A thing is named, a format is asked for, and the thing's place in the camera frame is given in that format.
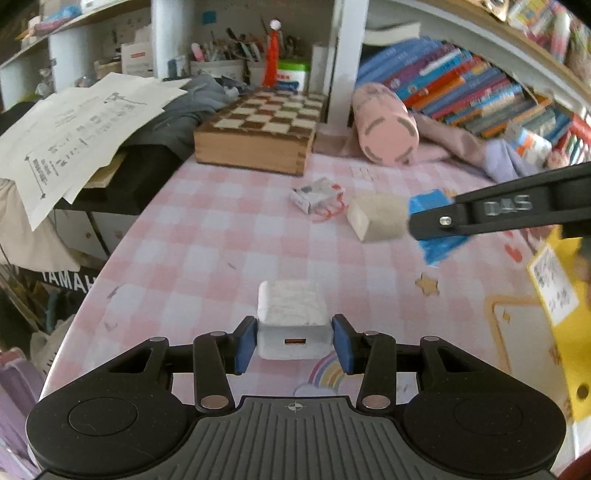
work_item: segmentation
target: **paper sheet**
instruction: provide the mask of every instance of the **paper sheet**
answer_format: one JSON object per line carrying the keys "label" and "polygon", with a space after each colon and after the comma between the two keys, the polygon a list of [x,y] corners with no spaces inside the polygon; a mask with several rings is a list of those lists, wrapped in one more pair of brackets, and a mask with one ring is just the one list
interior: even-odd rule
{"label": "paper sheet", "polygon": [[0,158],[10,159],[0,173],[16,182],[31,228],[62,196],[72,203],[132,133],[185,93],[155,79],[111,73],[89,89],[49,97],[17,122],[0,142]]}

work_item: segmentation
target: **colorful book spine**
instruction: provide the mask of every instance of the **colorful book spine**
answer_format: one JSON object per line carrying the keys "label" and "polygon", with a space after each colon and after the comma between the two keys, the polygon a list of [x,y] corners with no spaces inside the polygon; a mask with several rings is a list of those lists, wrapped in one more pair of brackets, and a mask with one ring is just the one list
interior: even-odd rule
{"label": "colorful book spine", "polygon": [[522,91],[523,88],[521,85],[510,85],[506,89],[490,95],[480,102],[476,102],[477,105],[470,106],[455,115],[450,115],[445,121],[447,124],[455,127],[476,118],[489,115],[513,103],[516,98],[519,98],[520,95],[522,96]]}
{"label": "colorful book spine", "polygon": [[545,136],[546,140],[548,140],[553,147],[556,146],[558,141],[569,130],[570,124],[572,123],[572,119],[561,111],[554,109],[554,113],[556,114],[556,126]]}
{"label": "colorful book spine", "polygon": [[506,125],[518,115],[526,112],[535,105],[533,100],[524,100],[523,102],[513,103],[492,115],[486,116],[480,120],[468,123],[465,128],[475,135],[482,135],[484,132],[496,129],[501,125]]}
{"label": "colorful book spine", "polygon": [[390,90],[395,90],[400,87],[403,83],[407,83],[415,78],[419,72],[429,65],[432,61],[438,60],[441,57],[447,55],[457,47],[451,43],[444,44],[441,48],[433,50],[431,53],[425,55],[419,61],[409,65],[408,67],[400,70],[398,73],[392,75],[388,80],[384,82],[384,85]]}
{"label": "colorful book spine", "polygon": [[360,87],[366,83],[383,83],[388,78],[390,78],[394,73],[399,72],[405,67],[412,65],[416,61],[418,61],[422,56],[436,50],[437,48],[443,45],[440,41],[431,40],[427,42],[425,45],[423,44],[415,44],[411,46],[408,50],[404,50],[400,52],[395,57],[390,57],[386,62],[382,65],[376,67],[375,69],[367,72],[361,78],[357,79],[355,83],[355,87]]}
{"label": "colorful book spine", "polygon": [[408,97],[404,101],[404,104],[407,106],[407,108],[414,107],[414,105],[417,102],[420,102],[425,97],[430,96],[432,93],[439,92],[440,90],[445,88],[446,85],[448,85],[451,82],[454,82],[460,76],[464,75],[466,72],[469,72],[481,63],[483,63],[482,59],[480,59],[479,57],[472,57],[470,60],[465,61],[453,70],[450,70],[446,74],[441,75],[437,80],[431,82],[425,88],[420,89],[417,93]]}
{"label": "colorful book spine", "polygon": [[452,93],[448,93],[442,99],[423,109],[423,115],[430,116],[443,107],[459,100],[460,98],[474,92],[475,90],[490,86],[493,83],[506,78],[506,75],[497,68],[489,68],[482,73],[478,73],[478,67],[476,67],[465,75],[467,76],[465,85],[462,85]]}
{"label": "colorful book spine", "polygon": [[489,64],[482,65],[482,62],[480,62],[479,64],[477,64],[472,69],[466,70],[462,74],[458,75],[457,78],[453,79],[451,82],[447,82],[439,90],[433,91],[431,94],[427,95],[426,97],[423,97],[421,100],[419,100],[418,102],[416,102],[415,104],[413,104],[413,107],[412,107],[413,110],[415,110],[415,111],[423,110],[426,107],[428,107],[429,105],[431,105],[432,103],[437,102],[438,100],[440,100],[441,98],[443,98],[444,96],[446,96],[448,93],[452,93],[457,88],[461,87],[462,85],[465,85],[466,82],[467,82],[467,80],[469,80],[466,76],[472,70],[474,70],[474,69],[482,69],[482,71],[484,71],[484,70],[486,70],[488,68],[490,68],[490,65]]}
{"label": "colorful book spine", "polygon": [[573,152],[570,154],[570,165],[575,164],[577,158],[579,157],[579,154],[583,150],[583,146],[583,139],[579,138],[579,141],[576,142],[574,145]]}
{"label": "colorful book spine", "polygon": [[400,52],[407,50],[411,47],[411,45],[415,45],[420,42],[425,43],[426,41],[426,37],[410,38],[409,40],[404,40],[384,48],[380,52],[376,53],[376,55],[361,62],[361,65],[359,65],[359,70],[357,71],[357,77],[361,78],[363,75],[369,73],[376,67],[383,65],[383,63],[388,61],[390,57],[394,57]]}
{"label": "colorful book spine", "polygon": [[517,112],[516,115],[512,116],[512,118],[507,118],[506,120],[503,120],[499,124],[494,125],[493,127],[489,128],[487,130],[484,130],[480,135],[482,138],[484,138],[486,140],[493,138],[493,137],[497,136],[498,134],[503,133],[505,131],[505,128],[507,128],[507,125],[509,124],[509,122],[524,123],[527,120],[538,115],[543,110],[545,110],[549,104],[550,104],[550,101],[541,102],[538,104],[534,103],[533,105],[531,105],[530,108],[526,108],[523,111]]}
{"label": "colorful book spine", "polygon": [[569,143],[570,141],[570,137],[572,137],[573,134],[568,131],[566,132],[561,138],[560,140],[558,140],[558,143],[556,144],[556,146],[554,147],[555,150],[561,151],[561,152],[565,152],[566,151],[566,145]]}
{"label": "colorful book spine", "polygon": [[431,115],[431,118],[439,120],[447,115],[454,115],[456,113],[459,113],[463,109],[468,108],[470,106],[476,106],[480,104],[481,101],[490,98],[491,95],[494,95],[496,92],[499,92],[500,90],[505,89],[511,85],[511,81],[508,78],[504,78],[496,83],[493,83],[490,86],[486,86],[479,90],[476,90],[473,93],[460,98],[457,102],[454,102],[451,105],[448,105],[438,110],[437,112]]}
{"label": "colorful book spine", "polygon": [[437,80],[441,75],[453,70],[458,65],[470,60],[472,55],[466,50],[456,49],[439,60],[430,63],[414,80],[397,88],[394,93],[402,101]]}
{"label": "colorful book spine", "polygon": [[579,138],[582,138],[585,143],[591,144],[591,127],[578,115],[573,115],[573,124],[570,130]]}

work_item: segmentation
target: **metal screw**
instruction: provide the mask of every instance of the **metal screw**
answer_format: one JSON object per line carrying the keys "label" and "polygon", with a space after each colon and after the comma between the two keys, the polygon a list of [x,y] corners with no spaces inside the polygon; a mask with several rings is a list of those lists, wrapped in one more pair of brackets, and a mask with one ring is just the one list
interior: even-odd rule
{"label": "metal screw", "polygon": [[219,410],[226,407],[230,401],[223,395],[208,395],[201,399],[201,406],[208,410]]}
{"label": "metal screw", "polygon": [[364,407],[371,408],[372,410],[382,410],[390,406],[389,398],[383,395],[368,395],[361,403]]}

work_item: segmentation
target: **wooden block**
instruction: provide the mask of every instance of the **wooden block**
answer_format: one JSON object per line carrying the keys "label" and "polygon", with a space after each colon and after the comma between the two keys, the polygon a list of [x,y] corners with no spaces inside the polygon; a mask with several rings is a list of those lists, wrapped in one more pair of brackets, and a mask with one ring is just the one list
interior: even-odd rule
{"label": "wooden block", "polygon": [[402,237],[407,231],[407,201],[384,193],[355,197],[347,220],[364,243]]}

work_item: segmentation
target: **book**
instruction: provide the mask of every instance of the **book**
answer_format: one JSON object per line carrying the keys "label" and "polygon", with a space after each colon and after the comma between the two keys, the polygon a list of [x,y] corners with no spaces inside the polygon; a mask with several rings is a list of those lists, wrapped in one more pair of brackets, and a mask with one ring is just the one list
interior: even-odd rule
{"label": "book", "polygon": [[386,47],[395,43],[418,38],[421,34],[420,22],[412,22],[402,25],[393,25],[392,27],[380,28],[379,30],[365,30],[363,43],[365,45],[375,45]]}
{"label": "book", "polygon": [[470,52],[457,48],[440,59],[431,62],[419,72],[415,79],[401,85],[394,90],[394,93],[396,93],[398,98],[402,101],[405,101],[412,94],[437,80],[441,75],[453,70],[455,67],[471,58],[472,54],[470,54]]}
{"label": "book", "polygon": [[573,147],[573,152],[570,154],[570,161],[569,161],[570,165],[574,165],[575,160],[578,158],[579,154],[581,153],[581,150],[583,149],[583,145],[584,145],[584,143],[581,138],[579,138],[579,140],[577,142],[575,142],[574,147]]}
{"label": "book", "polygon": [[474,92],[483,87],[487,87],[492,85],[503,78],[506,78],[506,75],[501,72],[497,68],[487,68],[483,72],[479,71],[481,66],[486,66],[486,64],[481,64],[478,67],[475,67],[466,75],[466,83],[461,87],[455,89],[453,92],[448,93],[443,98],[438,100],[437,102],[433,102],[428,107],[422,110],[423,115],[430,116],[431,114],[437,112],[441,108],[459,100],[460,98],[469,95],[470,93]]}
{"label": "book", "polygon": [[425,42],[425,37],[411,38],[409,40],[404,40],[402,42],[395,43],[393,45],[390,45],[389,47],[383,48],[376,54],[371,55],[368,59],[362,59],[361,63],[359,64],[359,69],[357,71],[357,78],[361,78],[363,75],[370,72],[374,68],[382,65],[390,57],[398,55],[400,52],[409,48],[411,45],[419,43],[420,41]]}
{"label": "book", "polygon": [[545,110],[546,107],[548,107],[548,105],[550,105],[551,103],[552,103],[552,100],[549,98],[543,99],[543,100],[540,100],[539,98],[537,98],[537,102],[534,101],[534,104],[530,108],[528,108],[522,112],[517,112],[517,114],[512,116],[512,118],[507,118],[506,120],[498,123],[497,125],[494,125],[491,128],[484,130],[480,135],[482,138],[484,138],[486,140],[489,138],[493,138],[493,137],[497,136],[498,134],[503,133],[505,131],[505,128],[509,124],[509,122],[513,121],[513,122],[517,122],[519,124],[523,124],[524,122],[528,121],[529,119],[535,117],[539,112]]}
{"label": "book", "polygon": [[409,65],[412,65],[423,55],[426,55],[427,53],[443,45],[443,43],[436,40],[422,40],[423,38],[419,38],[417,43],[414,43],[396,55],[388,57],[387,60],[383,61],[379,66],[375,66],[364,75],[358,75],[358,79],[355,82],[355,87],[357,88],[364,85],[365,83],[370,82],[382,83],[394,73]]}
{"label": "book", "polygon": [[438,92],[446,85],[458,79],[464,73],[469,72],[480,63],[482,63],[482,59],[480,57],[472,57],[470,60],[465,61],[464,63],[458,65],[456,68],[441,75],[438,79],[429,83],[429,85],[427,85],[425,88],[422,88],[418,92],[413,93],[404,101],[404,104],[407,106],[407,108],[412,108],[417,102],[419,102],[426,96],[429,96],[434,92]]}
{"label": "book", "polygon": [[[457,75],[451,81],[446,82],[446,84],[444,86],[442,86],[441,88],[439,88],[438,90],[433,90],[429,95],[424,96],[418,102],[414,103],[412,106],[412,109],[416,110],[416,111],[420,111],[420,110],[428,107],[429,105],[431,105],[433,102],[437,102],[438,100],[440,100],[442,97],[444,97],[448,93],[452,93],[452,91],[454,91],[455,89],[461,87],[462,85],[465,85],[465,83],[466,83],[466,75],[465,74],[468,74],[472,69],[474,69],[475,67],[478,67],[478,65],[480,65],[481,63],[482,63],[482,61],[477,62],[476,65],[474,67],[472,67],[471,69],[466,69],[463,73],[461,73],[460,75]],[[448,75],[448,73],[446,73],[445,75],[443,75],[443,77],[449,78],[450,75]]]}
{"label": "book", "polygon": [[509,88],[496,95],[490,95],[483,101],[478,102],[475,106],[468,107],[455,115],[448,116],[445,119],[445,122],[454,127],[464,125],[478,118],[483,118],[497,112],[523,98],[524,94],[521,85],[511,85]]}
{"label": "book", "polygon": [[564,136],[562,136],[562,138],[560,138],[558,143],[555,145],[554,149],[562,151],[562,152],[566,152],[566,145],[569,143],[570,137],[572,137],[572,135],[573,134],[570,131],[567,131],[564,134]]}
{"label": "book", "polygon": [[556,125],[556,115],[552,109],[545,109],[535,118],[523,124],[523,127],[541,137],[551,131]]}
{"label": "book", "polygon": [[448,105],[437,112],[431,115],[431,118],[435,120],[442,119],[447,115],[453,115],[456,113],[461,112],[464,108],[468,108],[470,106],[476,106],[480,104],[482,101],[489,98],[491,95],[499,92],[502,89],[507,88],[511,85],[511,81],[508,78],[504,78],[499,80],[496,83],[493,83],[490,86],[485,86],[479,90],[476,90],[469,95],[460,98],[457,102]]}
{"label": "book", "polygon": [[564,112],[553,107],[554,113],[556,115],[556,125],[546,136],[546,140],[548,140],[553,147],[556,146],[558,141],[562,138],[562,136],[568,131],[569,126],[571,124],[571,119],[567,116]]}
{"label": "book", "polygon": [[577,137],[576,135],[570,136],[569,141],[567,142],[566,146],[564,147],[564,153],[566,153],[566,156],[568,158],[570,158],[570,156],[573,154],[574,147],[578,142],[579,142],[579,137]]}
{"label": "book", "polygon": [[520,113],[525,112],[529,108],[535,105],[535,102],[531,99],[524,99],[520,102],[512,103],[511,105],[506,106],[503,110],[493,113],[492,115],[488,115],[484,118],[474,120],[473,122],[469,122],[465,125],[466,130],[469,132],[480,135],[486,130],[489,130],[501,123],[508,123],[514,117],[519,115]]}
{"label": "book", "polygon": [[416,61],[412,65],[409,65],[406,68],[403,68],[399,72],[396,72],[392,75],[388,80],[384,82],[384,85],[388,87],[390,90],[395,90],[400,87],[403,83],[407,83],[413,78],[415,78],[419,72],[425,68],[429,63],[434,60],[438,60],[447,53],[455,50],[456,46],[451,43],[446,43],[442,47],[433,50],[431,53],[428,53],[424,57],[422,57],[419,61]]}

